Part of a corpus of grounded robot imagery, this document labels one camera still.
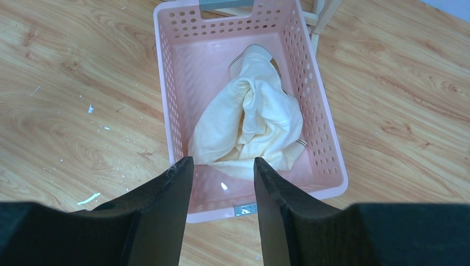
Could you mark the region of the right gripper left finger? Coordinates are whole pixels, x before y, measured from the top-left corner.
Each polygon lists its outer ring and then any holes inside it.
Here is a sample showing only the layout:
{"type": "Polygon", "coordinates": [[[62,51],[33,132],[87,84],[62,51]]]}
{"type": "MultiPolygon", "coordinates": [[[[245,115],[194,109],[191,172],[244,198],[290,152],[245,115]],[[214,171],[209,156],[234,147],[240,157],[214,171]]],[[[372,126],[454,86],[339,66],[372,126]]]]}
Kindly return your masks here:
{"type": "Polygon", "coordinates": [[[178,265],[192,157],[91,211],[1,203],[2,265],[178,265]]]}

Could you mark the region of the cream underwear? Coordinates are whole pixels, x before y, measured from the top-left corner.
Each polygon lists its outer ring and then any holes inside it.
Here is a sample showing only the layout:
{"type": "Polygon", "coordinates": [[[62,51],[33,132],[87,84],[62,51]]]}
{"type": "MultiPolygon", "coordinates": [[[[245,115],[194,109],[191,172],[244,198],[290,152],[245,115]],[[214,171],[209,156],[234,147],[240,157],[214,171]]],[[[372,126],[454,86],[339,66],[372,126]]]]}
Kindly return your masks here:
{"type": "Polygon", "coordinates": [[[252,180],[254,160],[289,171],[305,150],[297,99],[282,86],[271,53],[252,44],[229,65],[230,80],[197,121],[188,153],[198,165],[252,180]]]}

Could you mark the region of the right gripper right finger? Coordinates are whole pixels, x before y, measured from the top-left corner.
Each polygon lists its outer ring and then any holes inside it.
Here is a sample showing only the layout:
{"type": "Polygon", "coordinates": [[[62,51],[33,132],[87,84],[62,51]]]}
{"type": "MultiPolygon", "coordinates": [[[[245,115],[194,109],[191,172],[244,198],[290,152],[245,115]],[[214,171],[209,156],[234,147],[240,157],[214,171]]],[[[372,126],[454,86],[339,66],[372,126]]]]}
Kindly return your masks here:
{"type": "Polygon", "coordinates": [[[469,205],[326,204],[254,160],[265,265],[468,265],[469,205]]]}

